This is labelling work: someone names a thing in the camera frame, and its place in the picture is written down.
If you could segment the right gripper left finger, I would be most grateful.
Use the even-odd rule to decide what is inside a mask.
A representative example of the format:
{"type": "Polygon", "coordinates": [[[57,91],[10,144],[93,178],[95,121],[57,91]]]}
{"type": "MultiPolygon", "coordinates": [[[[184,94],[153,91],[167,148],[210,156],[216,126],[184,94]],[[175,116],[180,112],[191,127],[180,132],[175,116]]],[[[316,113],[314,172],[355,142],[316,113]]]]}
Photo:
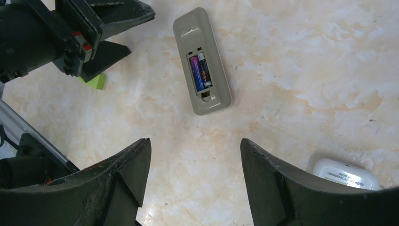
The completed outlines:
{"type": "Polygon", "coordinates": [[[0,191],[3,226],[136,226],[151,163],[141,138],[115,155],[47,185],[0,191]]]}

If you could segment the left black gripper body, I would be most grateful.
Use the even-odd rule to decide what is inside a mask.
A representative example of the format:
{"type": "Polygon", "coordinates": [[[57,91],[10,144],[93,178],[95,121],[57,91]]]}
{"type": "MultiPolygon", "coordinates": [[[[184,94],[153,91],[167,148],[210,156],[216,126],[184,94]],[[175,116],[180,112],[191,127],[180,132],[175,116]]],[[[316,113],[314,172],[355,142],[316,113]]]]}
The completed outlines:
{"type": "Polygon", "coordinates": [[[103,72],[101,64],[90,59],[93,50],[81,32],[69,32],[39,0],[13,0],[0,7],[2,83],[51,62],[88,82],[103,72]]]}

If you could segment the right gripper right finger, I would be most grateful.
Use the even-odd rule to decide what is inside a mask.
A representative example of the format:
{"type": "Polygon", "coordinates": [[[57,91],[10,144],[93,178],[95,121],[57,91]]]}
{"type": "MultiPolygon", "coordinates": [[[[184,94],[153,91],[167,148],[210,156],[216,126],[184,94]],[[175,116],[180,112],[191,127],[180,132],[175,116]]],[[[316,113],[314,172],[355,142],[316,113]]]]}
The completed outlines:
{"type": "Polygon", "coordinates": [[[319,178],[250,139],[240,143],[256,226],[396,226],[398,188],[370,191],[319,178]]]}

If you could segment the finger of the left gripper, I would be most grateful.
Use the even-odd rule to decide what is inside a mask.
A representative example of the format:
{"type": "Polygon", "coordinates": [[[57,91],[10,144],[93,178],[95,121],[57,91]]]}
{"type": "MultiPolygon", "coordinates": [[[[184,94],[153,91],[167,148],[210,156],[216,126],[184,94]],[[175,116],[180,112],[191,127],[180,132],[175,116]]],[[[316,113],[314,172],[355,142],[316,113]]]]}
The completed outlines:
{"type": "Polygon", "coordinates": [[[87,3],[101,20],[101,41],[155,18],[152,7],[139,0],[88,0],[87,3]]]}
{"type": "Polygon", "coordinates": [[[80,77],[89,82],[129,54],[129,47],[104,40],[99,43],[94,59],[83,64],[80,77]]]}

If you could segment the battery purple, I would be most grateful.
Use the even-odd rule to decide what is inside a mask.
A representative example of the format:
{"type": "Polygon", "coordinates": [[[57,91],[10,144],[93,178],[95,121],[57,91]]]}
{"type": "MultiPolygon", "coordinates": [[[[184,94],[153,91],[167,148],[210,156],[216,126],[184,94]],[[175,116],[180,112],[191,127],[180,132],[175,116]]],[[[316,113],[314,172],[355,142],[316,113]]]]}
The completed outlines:
{"type": "Polygon", "coordinates": [[[199,59],[197,56],[193,56],[193,57],[189,58],[189,60],[191,63],[193,78],[194,78],[197,92],[202,91],[205,89],[205,86],[204,86],[204,82],[202,79],[202,72],[201,72],[199,59]]]}

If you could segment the battery dark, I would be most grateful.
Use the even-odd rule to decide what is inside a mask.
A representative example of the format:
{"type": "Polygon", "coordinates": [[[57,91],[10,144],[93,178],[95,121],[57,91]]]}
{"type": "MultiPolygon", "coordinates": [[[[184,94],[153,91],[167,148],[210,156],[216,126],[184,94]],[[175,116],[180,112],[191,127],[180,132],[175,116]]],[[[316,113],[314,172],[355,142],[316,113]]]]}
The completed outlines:
{"type": "Polygon", "coordinates": [[[203,83],[204,83],[204,87],[210,88],[213,86],[212,81],[211,81],[211,77],[210,77],[210,73],[208,70],[208,66],[207,66],[207,62],[205,59],[205,54],[204,52],[200,52],[197,55],[198,59],[199,59],[199,63],[200,63],[200,68],[201,68],[201,73],[202,73],[202,78],[203,78],[203,83]]]}

